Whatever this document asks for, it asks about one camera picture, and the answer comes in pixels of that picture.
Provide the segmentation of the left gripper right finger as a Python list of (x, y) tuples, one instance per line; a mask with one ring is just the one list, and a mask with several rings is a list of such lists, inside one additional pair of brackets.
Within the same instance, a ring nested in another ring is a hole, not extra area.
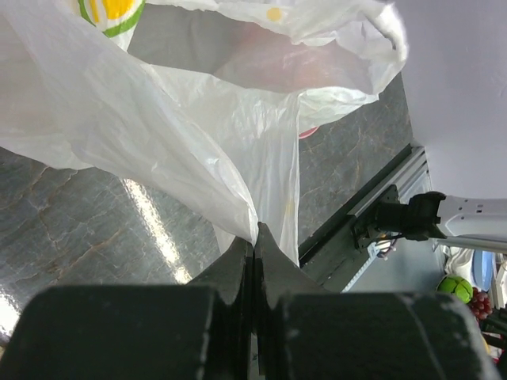
[(478, 326), (446, 293), (333, 293), (278, 247), (253, 251), (260, 372), (267, 379), (496, 379)]

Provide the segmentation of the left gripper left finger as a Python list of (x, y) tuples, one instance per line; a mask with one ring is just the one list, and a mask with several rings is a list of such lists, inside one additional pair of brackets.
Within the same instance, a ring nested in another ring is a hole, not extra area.
[(236, 238), (186, 285), (52, 287), (25, 307), (4, 379), (247, 379), (254, 250)]

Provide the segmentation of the white plastic bag fruit print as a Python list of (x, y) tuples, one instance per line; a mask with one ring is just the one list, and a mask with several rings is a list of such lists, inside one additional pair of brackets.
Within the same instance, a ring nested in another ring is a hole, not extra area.
[[(353, 87), (276, 93), (217, 78), (247, 23), (335, 42)], [(377, 101), (408, 52), (387, 1), (4, 1), (1, 145), (163, 190), (214, 226), (222, 250), (265, 223), (296, 260), (299, 133)]]

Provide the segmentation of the fake orange peach fruit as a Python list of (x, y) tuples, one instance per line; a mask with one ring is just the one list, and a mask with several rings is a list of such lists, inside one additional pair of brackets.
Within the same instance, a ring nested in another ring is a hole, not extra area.
[(234, 38), (234, 49), (213, 74), (244, 88), (291, 93), (322, 87), (352, 88), (347, 74), (351, 54), (333, 42), (294, 44), (288, 36), (247, 23)]

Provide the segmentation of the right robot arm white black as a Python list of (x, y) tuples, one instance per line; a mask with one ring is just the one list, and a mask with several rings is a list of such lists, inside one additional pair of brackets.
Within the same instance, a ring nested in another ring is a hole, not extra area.
[(358, 249), (382, 240), (429, 241), (506, 254), (506, 200), (425, 192), (400, 200), (398, 187), (369, 196), (354, 215)]

